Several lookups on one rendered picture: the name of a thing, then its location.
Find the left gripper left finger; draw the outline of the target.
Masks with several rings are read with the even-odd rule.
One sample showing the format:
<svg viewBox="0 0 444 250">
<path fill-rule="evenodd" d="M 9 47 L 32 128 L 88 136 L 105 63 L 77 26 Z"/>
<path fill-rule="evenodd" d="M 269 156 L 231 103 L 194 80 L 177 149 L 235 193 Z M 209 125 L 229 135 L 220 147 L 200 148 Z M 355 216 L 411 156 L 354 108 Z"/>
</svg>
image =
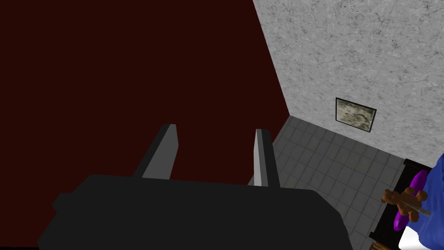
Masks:
<svg viewBox="0 0 444 250">
<path fill-rule="evenodd" d="M 164 124 L 138 164 L 133 177 L 169 180 L 179 148 L 175 124 Z"/>
</svg>

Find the black bed with blue cover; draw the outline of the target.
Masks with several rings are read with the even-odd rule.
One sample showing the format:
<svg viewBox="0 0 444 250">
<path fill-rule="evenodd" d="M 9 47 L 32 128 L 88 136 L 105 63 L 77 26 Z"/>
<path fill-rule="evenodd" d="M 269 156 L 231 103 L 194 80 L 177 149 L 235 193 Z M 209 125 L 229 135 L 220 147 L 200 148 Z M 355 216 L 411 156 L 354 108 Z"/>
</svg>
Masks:
<svg viewBox="0 0 444 250">
<path fill-rule="evenodd" d="M 370 250 L 444 250 L 444 154 L 433 168 L 403 164 L 394 190 L 377 193 L 384 211 Z"/>
</svg>

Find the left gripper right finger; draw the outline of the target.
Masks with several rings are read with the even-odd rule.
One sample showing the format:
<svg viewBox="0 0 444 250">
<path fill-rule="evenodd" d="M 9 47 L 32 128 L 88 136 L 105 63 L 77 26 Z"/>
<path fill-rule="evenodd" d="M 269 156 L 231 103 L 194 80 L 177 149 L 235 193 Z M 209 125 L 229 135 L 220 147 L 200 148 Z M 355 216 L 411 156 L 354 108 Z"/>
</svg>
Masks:
<svg viewBox="0 0 444 250">
<path fill-rule="evenodd" d="M 271 134 L 266 129 L 256 129 L 255 131 L 253 159 L 254 185 L 280 188 Z"/>
</svg>

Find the framed grey picture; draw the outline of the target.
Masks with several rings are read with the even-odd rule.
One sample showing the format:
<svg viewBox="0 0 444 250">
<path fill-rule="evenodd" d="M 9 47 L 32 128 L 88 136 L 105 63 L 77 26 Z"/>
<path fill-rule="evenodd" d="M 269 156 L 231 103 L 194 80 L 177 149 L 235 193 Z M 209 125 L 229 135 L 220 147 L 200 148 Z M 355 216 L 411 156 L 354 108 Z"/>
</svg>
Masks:
<svg viewBox="0 0 444 250">
<path fill-rule="evenodd" d="M 351 127 L 371 132 L 377 110 L 336 97 L 335 120 Z"/>
</svg>

